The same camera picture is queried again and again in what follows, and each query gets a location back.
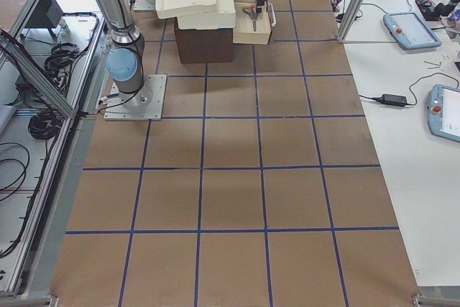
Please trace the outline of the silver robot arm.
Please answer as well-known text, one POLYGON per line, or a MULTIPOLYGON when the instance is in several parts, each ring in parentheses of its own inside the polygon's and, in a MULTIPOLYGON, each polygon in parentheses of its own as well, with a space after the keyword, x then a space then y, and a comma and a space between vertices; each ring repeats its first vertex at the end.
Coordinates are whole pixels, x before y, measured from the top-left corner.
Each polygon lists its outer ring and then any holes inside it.
POLYGON ((120 102, 118 106, 147 105, 152 90, 146 87, 142 64, 144 37, 129 11, 127 0, 96 0, 111 28, 114 51, 109 54, 106 67, 113 78, 120 102))

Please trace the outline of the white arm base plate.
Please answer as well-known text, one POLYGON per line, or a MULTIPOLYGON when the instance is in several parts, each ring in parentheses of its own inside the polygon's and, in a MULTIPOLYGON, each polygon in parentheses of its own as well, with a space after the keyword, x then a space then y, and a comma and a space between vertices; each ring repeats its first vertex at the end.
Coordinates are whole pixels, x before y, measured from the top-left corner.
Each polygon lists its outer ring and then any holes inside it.
POLYGON ((127 94, 121 93, 121 97, 110 98, 107 106, 113 108, 105 110, 104 119, 106 121, 161 120, 166 85, 166 75, 148 75, 144 78, 143 88, 125 104, 121 102, 130 98, 127 94))

